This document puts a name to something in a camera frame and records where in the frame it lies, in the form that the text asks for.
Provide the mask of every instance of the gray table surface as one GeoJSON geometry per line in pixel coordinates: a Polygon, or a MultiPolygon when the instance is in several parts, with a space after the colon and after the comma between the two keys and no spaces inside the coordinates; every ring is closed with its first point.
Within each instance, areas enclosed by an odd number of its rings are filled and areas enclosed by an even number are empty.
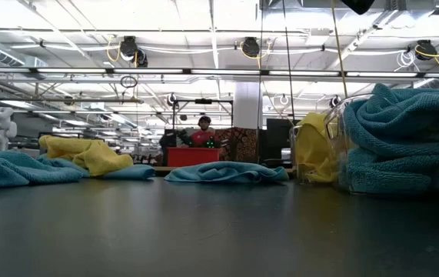
{"type": "Polygon", "coordinates": [[[0,276],[439,276],[439,200],[299,185],[0,189],[0,276]]]}

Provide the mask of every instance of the red shirt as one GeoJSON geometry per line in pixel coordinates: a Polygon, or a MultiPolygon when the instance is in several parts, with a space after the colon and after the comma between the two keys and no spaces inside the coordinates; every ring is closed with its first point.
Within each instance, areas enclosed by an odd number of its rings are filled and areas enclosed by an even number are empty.
{"type": "Polygon", "coordinates": [[[191,136],[191,141],[194,143],[194,147],[203,147],[206,142],[211,140],[211,137],[215,142],[217,141],[216,136],[214,135],[213,132],[206,132],[200,130],[200,131],[196,131],[191,136]]]}

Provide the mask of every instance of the white robot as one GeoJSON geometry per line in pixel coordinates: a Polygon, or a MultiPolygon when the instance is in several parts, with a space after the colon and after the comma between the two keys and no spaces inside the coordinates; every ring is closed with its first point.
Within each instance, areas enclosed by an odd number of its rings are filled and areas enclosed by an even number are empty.
{"type": "Polygon", "coordinates": [[[8,149],[9,138],[18,134],[18,126],[11,122],[12,108],[0,108],[0,151],[8,149]]]}

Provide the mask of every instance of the red box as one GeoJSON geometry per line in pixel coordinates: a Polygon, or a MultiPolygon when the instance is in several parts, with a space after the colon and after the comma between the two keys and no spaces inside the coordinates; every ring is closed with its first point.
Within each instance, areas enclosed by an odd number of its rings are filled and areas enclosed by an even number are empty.
{"type": "Polygon", "coordinates": [[[220,149],[168,148],[168,166],[181,167],[219,161],[220,149]]]}

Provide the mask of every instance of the blue towel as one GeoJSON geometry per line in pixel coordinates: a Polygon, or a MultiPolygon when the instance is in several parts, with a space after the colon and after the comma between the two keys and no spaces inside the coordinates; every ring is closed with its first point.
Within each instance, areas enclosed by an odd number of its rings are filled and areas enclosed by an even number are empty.
{"type": "Polygon", "coordinates": [[[341,182],[356,192],[439,191],[439,90],[374,87],[344,110],[349,152],[341,182]]]}
{"type": "Polygon", "coordinates": [[[170,182],[259,183],[289,180],[286,169],[268,169],[243,162],[211,162],[175,169],[165,177],[170,182]]]}
{"type": "MultiPolygon", "coordinates": [[[[40,155],[38,160],[45,164],[58,168],[70,168],[79,171],[84,178],[89,178],[89,171],[66,159],[47,159],[46,155],[40,155]]],[[[109,172],[99,176],[101,179],[119,180],[146,180],[155,175],[155,169],[149,165],[134,165],[116,172],[109,172]]]]}
{"type": "Polygon", "coordinates": [[[0,187],[77,182],[82,173],[37,162],[25,153],[0,152],[0,187]]]}

